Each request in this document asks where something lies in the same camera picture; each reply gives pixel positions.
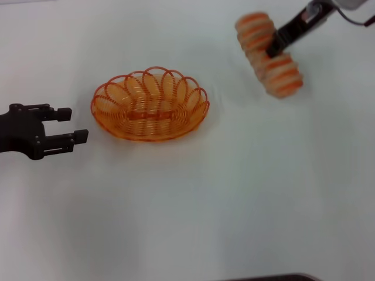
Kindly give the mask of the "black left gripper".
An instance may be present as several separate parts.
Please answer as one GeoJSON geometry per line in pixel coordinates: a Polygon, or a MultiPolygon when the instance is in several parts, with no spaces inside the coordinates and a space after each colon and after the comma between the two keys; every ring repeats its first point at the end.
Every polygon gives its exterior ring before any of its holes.
{"type": "Polygon", "coordinates": [[[42,121],[71,120],[71,108],[54,109],[49,104],[11,104],[1,115],[1,152],[19,152],[32,160],[70,153],[75,145],[85,144],[89,131],[46,136],[42,121]]]}

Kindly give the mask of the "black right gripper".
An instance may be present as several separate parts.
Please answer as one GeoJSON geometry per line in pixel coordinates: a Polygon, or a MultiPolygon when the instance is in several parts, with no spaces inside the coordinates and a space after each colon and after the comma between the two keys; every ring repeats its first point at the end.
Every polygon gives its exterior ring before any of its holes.
{"type": "Polygon", "coordinates": [[[296,17],[275,31],[266,49],[267,56],[281,54],[290,44],[325,23],[334,11],[335,6],[331,1],[310,1],[296,17]]]}

